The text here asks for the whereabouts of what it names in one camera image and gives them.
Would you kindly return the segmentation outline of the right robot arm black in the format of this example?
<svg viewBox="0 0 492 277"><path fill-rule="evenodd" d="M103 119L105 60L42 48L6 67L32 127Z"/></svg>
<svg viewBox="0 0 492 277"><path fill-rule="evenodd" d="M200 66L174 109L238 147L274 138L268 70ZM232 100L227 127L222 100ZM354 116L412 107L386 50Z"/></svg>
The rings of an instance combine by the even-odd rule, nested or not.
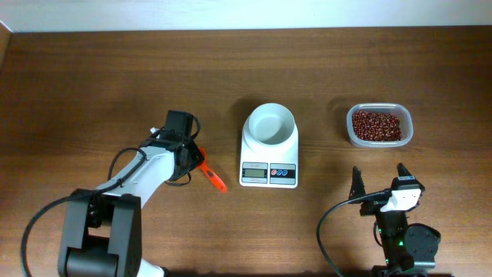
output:
<svg viewBox="0 0 492 277"><path fill-rule="evenodd" d="M386 264L374 266L372 276L427 276L435 268L441 235L428 225L407 221L425 187L401 163L397 173L390 188L367 194L361 171L354 167L348 198L361 206L360 215L375 217L373 234L380 239Z"/></svg>

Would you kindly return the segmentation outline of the orange measuring scoop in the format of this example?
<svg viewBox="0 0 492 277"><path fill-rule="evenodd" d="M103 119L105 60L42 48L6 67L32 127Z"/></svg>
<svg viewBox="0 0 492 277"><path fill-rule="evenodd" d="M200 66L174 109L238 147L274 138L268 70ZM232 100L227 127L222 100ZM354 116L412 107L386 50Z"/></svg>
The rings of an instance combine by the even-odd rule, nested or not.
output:
<svg viewBox="0 0 492 277"><path fill-rule="evenodd" d="M204 161L198 166L200 170L205 174L212 185L222 193L228 191L227 186L222 179L207 165L206 152L203 148L199 148L200 153L203 155Z"/></svg>

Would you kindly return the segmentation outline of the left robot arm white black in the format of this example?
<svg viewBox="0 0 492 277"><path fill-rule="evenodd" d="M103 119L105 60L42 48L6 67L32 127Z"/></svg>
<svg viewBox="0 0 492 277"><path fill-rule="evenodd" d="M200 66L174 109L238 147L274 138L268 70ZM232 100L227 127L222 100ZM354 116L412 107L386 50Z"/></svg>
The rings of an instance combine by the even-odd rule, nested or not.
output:
<svg viewBox="0 0 492 277"><path fill-rule="evenodd" d="M135 157L93 191L77 189L68 200L58 256L61 276L164 276L142 257L141 210L157 188L178 186L204 157L194 140L201 125L170 111L165 125L137 148Z"/></svg>

